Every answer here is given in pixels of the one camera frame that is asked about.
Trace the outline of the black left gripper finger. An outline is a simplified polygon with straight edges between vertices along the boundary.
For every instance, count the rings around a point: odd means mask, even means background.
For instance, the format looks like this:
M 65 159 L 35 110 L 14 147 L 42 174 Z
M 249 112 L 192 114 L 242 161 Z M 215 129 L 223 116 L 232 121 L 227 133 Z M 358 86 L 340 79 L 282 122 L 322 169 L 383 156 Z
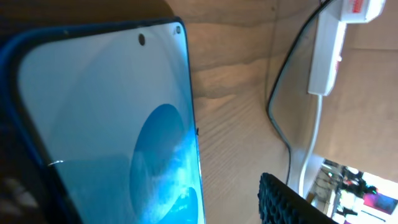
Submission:
M 272 174 L 261 175 L 257 197 L 262 224 L 336 224 Z

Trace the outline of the white power strip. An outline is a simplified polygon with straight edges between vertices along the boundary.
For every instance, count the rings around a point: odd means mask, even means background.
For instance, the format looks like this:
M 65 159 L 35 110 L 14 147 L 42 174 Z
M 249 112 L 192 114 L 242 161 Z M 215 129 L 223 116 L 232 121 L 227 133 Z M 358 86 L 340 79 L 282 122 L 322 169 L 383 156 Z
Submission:
M 323 1 L 308 81 L 308 93 L 328 96 L 335 85 L 348 24 L 366 24 L 383 12 L 386 0 Z

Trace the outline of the blue Galaxy smartphone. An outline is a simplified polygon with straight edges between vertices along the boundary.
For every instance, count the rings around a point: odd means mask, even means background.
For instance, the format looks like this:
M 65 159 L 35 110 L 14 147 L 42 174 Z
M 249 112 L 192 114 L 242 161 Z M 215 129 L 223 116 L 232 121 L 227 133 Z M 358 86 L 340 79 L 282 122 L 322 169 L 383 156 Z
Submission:
M 181 18 L 1 46 L 1 222 L 205 222 Z

